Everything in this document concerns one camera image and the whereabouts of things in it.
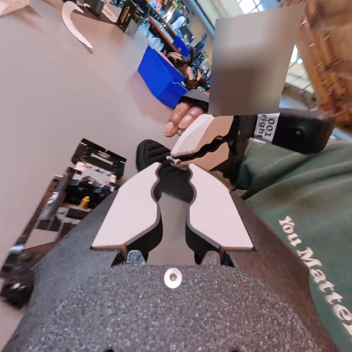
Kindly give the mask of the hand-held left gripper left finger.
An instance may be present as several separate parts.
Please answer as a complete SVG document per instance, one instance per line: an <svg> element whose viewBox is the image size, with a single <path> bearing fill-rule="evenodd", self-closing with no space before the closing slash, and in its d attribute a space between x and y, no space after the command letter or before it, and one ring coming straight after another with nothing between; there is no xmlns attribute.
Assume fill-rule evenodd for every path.
<svg viewBox="0 0 352 352"><path fill-rule="evenodd" d="M153 163L126 181L92 242L95 250L126 250L127 246L155 228L160 207L154 195L161 164Z"/></svg>

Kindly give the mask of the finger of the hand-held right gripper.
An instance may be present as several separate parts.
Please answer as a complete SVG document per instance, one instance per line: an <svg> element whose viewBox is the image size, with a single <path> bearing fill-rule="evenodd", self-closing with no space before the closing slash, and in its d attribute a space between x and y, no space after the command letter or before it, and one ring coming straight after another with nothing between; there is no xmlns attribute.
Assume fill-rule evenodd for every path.
<svg viewBox="0 0 352 352"><path fill-rule="evenodd" d="M174 159L196 154L203 147L206 151L220 146L226 141L234 116L200 115L179 137L171 150Z"/></svg>
<svg viewBox="0 0 352 352"><path fill-rule="evenodd" d="M207 152L204 156L195 156L188 161L181 162L181 169L186 170L189 164L194 164L205 171L214 169L228 159L230 148L227 142L222 143L214 152Z"/></svg>

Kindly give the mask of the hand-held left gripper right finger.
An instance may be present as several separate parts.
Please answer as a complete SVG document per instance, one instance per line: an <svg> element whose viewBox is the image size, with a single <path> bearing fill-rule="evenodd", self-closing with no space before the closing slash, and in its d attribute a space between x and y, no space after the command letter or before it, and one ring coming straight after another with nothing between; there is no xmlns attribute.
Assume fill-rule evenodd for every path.
<svg viewBox="0 0 352 352"><path fill-rule="evenodd" d="M216 249L252 250L253 243L227 187L202 168L190 164L194 191L187 212L188 228Z"/></svg>

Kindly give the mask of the black lego car model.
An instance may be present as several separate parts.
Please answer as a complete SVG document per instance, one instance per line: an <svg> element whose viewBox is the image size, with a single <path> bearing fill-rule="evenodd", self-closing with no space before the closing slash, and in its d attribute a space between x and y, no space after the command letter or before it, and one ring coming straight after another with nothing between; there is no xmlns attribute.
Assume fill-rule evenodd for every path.
<svg viewBox="0 0 352 352"><path fill-rule="evenodd" d="M82 139L63 175L55 175L1 268L1 298L25 306L34 289L33 268L91 210L119 189L127 159Z"/></svg>

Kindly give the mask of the person's right hand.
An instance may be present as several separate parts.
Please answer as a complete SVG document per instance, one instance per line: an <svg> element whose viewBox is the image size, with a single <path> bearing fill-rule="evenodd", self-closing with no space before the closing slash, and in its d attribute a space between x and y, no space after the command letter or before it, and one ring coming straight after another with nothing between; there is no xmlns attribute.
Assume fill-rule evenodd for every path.
<svg viewBox="0 0 352 352"><path fill-rule="evenodd" d="M186 130L202 114L205 111L200 106L190 102L179 103L165 125L164 135L173 137L179 130Z"/></svg>

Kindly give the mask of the person's green sweatshirt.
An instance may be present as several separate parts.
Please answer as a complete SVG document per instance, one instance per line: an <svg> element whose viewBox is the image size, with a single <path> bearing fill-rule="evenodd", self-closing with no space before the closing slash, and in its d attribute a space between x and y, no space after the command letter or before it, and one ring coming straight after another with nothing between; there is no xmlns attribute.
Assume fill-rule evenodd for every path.
<svg viewBox="0 0 352 352"><path fill-rule="evenodd" d="M351 351L351 142L303 155L250 139L235 186L309 269L324 326L340 351Z"/></svg>

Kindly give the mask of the small blue plastic bin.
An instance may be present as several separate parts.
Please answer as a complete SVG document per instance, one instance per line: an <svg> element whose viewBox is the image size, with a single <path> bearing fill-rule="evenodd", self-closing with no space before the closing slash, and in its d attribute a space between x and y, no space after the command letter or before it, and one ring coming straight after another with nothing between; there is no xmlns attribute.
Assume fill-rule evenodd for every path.
<svg viewBox="0 0 352 352"><path fill-rule="evenodd" d="M183 39L178 35L173 41L173 46L177 51L184 57L188 58L190 56L190 48L183 42Z"/></svg>

